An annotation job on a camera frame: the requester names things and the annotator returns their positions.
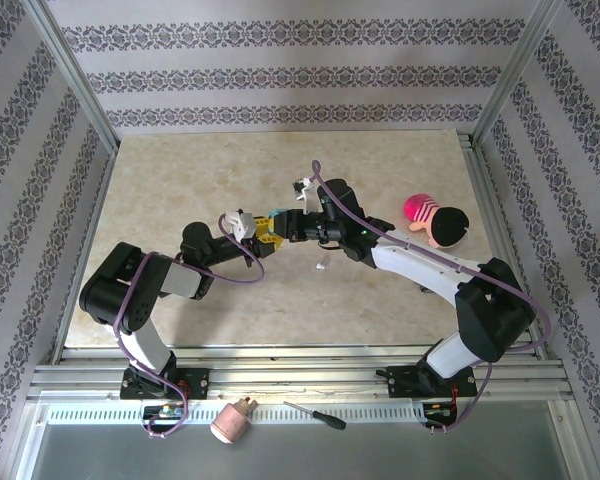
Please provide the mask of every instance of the beige table surface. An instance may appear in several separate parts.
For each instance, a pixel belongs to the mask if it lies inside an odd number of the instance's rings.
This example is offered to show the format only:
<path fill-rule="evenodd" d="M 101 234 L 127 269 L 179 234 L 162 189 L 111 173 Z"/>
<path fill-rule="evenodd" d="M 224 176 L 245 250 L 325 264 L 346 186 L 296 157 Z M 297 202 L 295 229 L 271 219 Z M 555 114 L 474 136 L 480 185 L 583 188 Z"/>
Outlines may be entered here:
<path fill-rule="evenodd" d="M 214 236 L 218 216 L 242 208 L 267 215 L 301 208 L 291 182 L 319 159 L 323 177 L 344 178 L 367 215 L 408 230 L 405 199 L 425 192 L 459 207 L 471 227 L 452 251 L 487 260 L 491 252 L 454 130 L 393 132 L 220 133 L 125 136 L 85 279 L 119 241 L 143 251 L 177 253 L 185 225 L 206 222 Z M 415 235 L 426 241 L 423 233 Z M 264 281 L 215 281 L 202 301 L 159 300 L 153 319 L 165 343 L 429 344 L 457 329 L 455 310 L 408 279 L 373 270 L 315 243 L 285 242 L 263 260 Z M 234 260 L 214 271 L 252 278 L 255 268 Z M 67 346 L 113 346 L 113 338 L 79 308 Z"/>

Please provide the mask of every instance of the black screwdriver handle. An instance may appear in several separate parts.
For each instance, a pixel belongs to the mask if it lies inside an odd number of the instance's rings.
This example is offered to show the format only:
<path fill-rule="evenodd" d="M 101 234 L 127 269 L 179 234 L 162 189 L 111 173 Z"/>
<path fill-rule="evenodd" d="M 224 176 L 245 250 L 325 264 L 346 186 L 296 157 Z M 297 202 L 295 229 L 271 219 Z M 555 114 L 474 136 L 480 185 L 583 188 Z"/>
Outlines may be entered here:
<path fill-rule="evenodd" d="M 316 418 L 331 428 L 335 428 L 336 430 L 344 430 L 347 427 L 347 422 L 339 419 L 338 417 L 334 417 L 333 415 L 327 415 L 326 413 L 313 412 L 313 418 Z"/>

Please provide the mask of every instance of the pink plush toy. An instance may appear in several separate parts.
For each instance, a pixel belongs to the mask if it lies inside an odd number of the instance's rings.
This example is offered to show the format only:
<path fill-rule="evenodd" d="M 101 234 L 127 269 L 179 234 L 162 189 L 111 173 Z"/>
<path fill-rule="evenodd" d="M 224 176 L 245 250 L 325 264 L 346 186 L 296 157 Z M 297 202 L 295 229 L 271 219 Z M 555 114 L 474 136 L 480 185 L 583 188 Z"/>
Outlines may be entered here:
<path fill-rule="evenodd" d="M 424 228 L 429 235 L 429 245 L 434 248 L 455 245 L 469 228 L 469 219 L 462 210 L 441 207 L 426 193 L 407 198 L 404 214 L 412 222 L 409 230 L 415 232 Z"/>

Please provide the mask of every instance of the patterned wallpaper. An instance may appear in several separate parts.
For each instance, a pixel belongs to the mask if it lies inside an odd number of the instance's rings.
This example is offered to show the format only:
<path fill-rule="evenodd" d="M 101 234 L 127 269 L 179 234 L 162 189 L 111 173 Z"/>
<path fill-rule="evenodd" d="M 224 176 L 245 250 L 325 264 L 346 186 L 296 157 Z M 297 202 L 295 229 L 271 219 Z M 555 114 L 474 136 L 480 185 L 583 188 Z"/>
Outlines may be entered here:
<path fill-rule="evenodd" d="M 0 0 L 0 478 L 49 353 L 108 154 L 16 0 Z"/>
<path fill-rule="evenodd" d="M 469 132 L 537 0 L 49 0 L 120 134 Z"/>
<path fill-rule="evenodd" d="M 562 4 L 483 152 L 600 464 L 600 0 Z"/>

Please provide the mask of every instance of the yellow object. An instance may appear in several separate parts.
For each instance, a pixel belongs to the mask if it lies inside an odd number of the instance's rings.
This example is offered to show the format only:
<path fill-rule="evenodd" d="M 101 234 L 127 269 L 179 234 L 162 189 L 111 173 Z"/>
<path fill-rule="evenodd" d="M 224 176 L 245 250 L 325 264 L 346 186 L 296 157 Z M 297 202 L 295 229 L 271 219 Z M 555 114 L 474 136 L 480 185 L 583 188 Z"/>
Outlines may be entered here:
<path fill-rule="evenodd" d="M 278 247 L 284 241 L 284 238 L 279 237 L 273 233 L 269 233 L 269 227 L 273 228 L 273 218 L 269 219 L 266 217 L 256 217 L 256 237 L 262 243 L 273 243 L 274 249 L 278 250 Z"/>

